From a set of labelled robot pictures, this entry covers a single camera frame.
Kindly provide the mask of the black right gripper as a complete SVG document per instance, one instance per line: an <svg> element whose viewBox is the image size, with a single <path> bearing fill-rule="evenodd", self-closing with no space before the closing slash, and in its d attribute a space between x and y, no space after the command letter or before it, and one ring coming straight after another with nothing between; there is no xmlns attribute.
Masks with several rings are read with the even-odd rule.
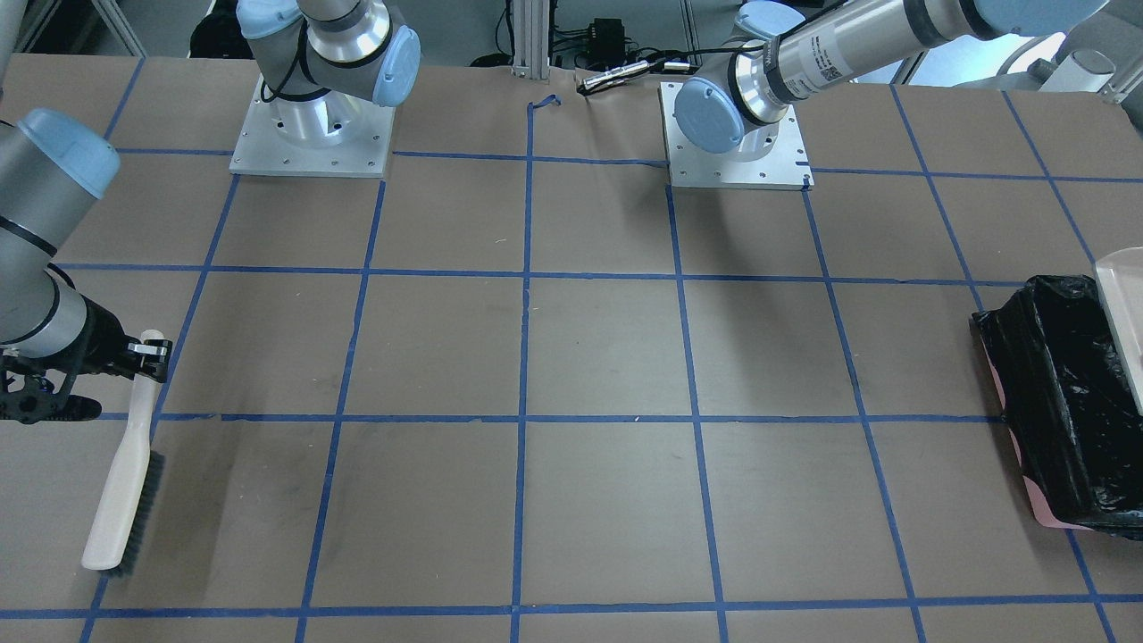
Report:
<svg viewBox="0 0 1143 643"><path fill-rule="evenodd" d="M123 332L118 318L86 298L83 324L73 341L50 355L49 367L65 373L109 373L131 379L146 376L163 384L169 379L171 341L137 341Z"/></svg>

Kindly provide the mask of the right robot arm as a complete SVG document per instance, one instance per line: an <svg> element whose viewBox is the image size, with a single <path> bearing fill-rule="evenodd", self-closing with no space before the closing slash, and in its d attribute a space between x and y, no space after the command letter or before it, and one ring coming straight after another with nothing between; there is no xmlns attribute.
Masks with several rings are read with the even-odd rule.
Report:
<svg viewBox="0 0 1143 643"><path fill-rule="evenodd" d="M379 114L411 94L421 40L384 1L239 1L240 34L262 81L254 139L307 163L355 144L379 151ZM110 187L113 146L65 113L35 108L3 123L3 371L34 391L69 376L166 381L169 343L138 340L119 319L51 274L58 249Z"/></svg>

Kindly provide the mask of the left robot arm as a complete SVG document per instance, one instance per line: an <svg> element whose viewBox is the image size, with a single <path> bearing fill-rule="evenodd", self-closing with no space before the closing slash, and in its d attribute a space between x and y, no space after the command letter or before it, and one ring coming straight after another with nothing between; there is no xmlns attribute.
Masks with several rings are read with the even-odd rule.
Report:
<svg viewBox="0 0 1143 643"><path fill-rule="evenodd" d="M740 8L730 37L676 95L673 120L694 146L727 154L788 107L853 78L948 45L1005 34L1049 37L1073 29L1101 1L841 1L772 37Z"/></svg>

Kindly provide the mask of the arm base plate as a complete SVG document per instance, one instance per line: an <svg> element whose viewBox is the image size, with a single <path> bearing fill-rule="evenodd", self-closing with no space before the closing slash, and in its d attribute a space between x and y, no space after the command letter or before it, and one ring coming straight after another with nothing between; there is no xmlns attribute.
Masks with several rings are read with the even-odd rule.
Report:
<svg viewBox="0 0 1143 643"><path fill-rule="evenodd" d="M330 91L309 102L254 93L229 162L237 175L267 178L383 179L395 107Z"/></svg>
<svg viewBox="0 0 1143 643"><path fill-rule="evenodd" d="M782 121L748 132L727 154L710 154L686 138L674 118L681 86L678 81L660 85L668 167L676 188L813 187L812 162L796 107L788 107Z"/></svg>

